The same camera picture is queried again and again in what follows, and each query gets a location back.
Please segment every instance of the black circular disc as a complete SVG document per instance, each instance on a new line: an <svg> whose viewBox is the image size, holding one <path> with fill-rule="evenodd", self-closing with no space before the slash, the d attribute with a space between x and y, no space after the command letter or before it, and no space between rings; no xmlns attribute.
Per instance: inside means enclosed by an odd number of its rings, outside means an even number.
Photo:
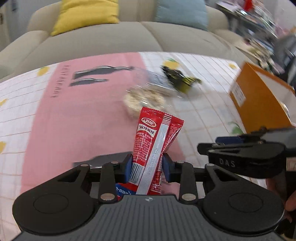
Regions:
<svg viewBox="0 0 296 241"><path fill-rule="evenodd" d="M15 221L24 231L39 235L66 233L83 225L92 215L92 198L71 183L41 186L23 193L13 204Z"/></svg>
<svg viewBox="0 0 296 241"><path fill-rule="evenodd" d="M227 182L204 198L203 211L217 226L237 234L258 234L272 230L281 220L281 199L256 184Z"/></svg>

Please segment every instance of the light blue pillow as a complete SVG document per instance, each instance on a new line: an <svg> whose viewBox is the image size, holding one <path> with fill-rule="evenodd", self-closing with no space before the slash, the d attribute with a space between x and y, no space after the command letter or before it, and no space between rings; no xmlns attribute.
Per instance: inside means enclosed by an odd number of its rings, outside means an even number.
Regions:
<svg viewBox="0 0 296 241"><path fill-rule="evenodd" d="M208 19L204 0L156 0L155 22L174 23L207 30Z"/></svg>

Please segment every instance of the red snack package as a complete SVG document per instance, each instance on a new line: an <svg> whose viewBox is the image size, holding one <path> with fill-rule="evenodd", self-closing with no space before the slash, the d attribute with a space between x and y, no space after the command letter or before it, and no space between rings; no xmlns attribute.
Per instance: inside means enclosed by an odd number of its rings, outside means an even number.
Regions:
<svg viewBox="0 0 296 241"><path fill-rule="evenodd" d="M164 112L143 107L133 150L129 183L118 184L122 194L160 194L162 156L181 130L184 121Z"/></svg>

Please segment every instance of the yellow pillow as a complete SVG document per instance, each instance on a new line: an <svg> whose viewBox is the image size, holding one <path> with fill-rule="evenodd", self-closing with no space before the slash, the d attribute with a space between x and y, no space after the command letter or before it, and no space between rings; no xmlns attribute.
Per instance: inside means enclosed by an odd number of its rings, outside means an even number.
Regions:
<svg viewBox="0 0 296 241"><path fill-rule="evenodd" d="M102 23L118 23L118 0L62 0L51 36Z"/></svg>

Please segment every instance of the sofa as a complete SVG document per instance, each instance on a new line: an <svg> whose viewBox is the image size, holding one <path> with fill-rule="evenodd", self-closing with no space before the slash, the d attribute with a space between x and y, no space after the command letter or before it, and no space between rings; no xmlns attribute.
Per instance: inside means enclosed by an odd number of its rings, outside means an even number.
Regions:
<svg viewBox="0 0 296 241"><path fill-rule="evenodd" d="M0 52L0 82L30 70L70 59L119 52L166 51L251 62L223 39L228 20L207 7L208 31L154 22L155 0L119 0L118 24L101 24L50 36L61 2L36 11L27 32Z"/></svg>

